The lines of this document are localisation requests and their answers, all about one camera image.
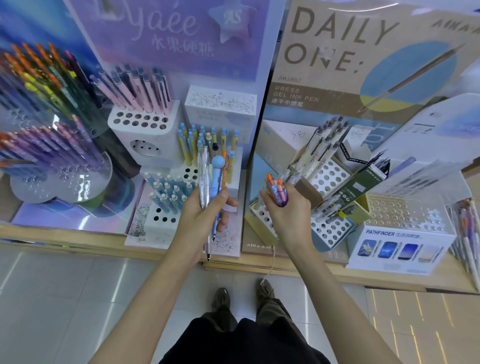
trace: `brown stripe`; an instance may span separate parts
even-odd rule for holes
[[[275,106],[287,106],[308,111],[344,115],[358,119],[386,121],[400,125],[405,124],[423,108],[423,105],[417,104],[391,112],[372,110],[358,112],[358,110],[363,107],[359,95],[315,87],[281,84],[278,82],[272,82],[270,84],[266,103]]]

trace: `shoe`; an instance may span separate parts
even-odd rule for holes
[[[226,288],[219,288],[214,296],[212,302],[212,309],[213,311],[217,311],[220,307],[226,306],[230,309],[230,294],[228,293]]]
[[[275,298],[274,289],[269,281],[265,280],[262,283],[261,278],[257,280],[255,284],[255,297],[257,299],[257,308],[263,301]]]

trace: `person's right hand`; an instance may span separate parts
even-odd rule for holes
[[[275,204],[270,194],[260,191],[272,218],[273,228],[287,252],[297,247],[312,246],[312,227],[310,225],[310,201],[303,197],[291,183],[285,185],[288,202],[284,207]]]

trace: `black shirt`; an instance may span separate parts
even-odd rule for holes
[[[208,319],[196,318],[160,364],[202,362],[330,364],[298,337],[284,317],[268,327],[244,318],[231,332],[218,332]]]

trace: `star graphic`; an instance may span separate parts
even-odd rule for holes
[[[225,0],[222,6],[211,8],[208,14],[220,25],[220,43],[232,37],[250,39],[248,24],[256,9],[245,6],[240,0]]]

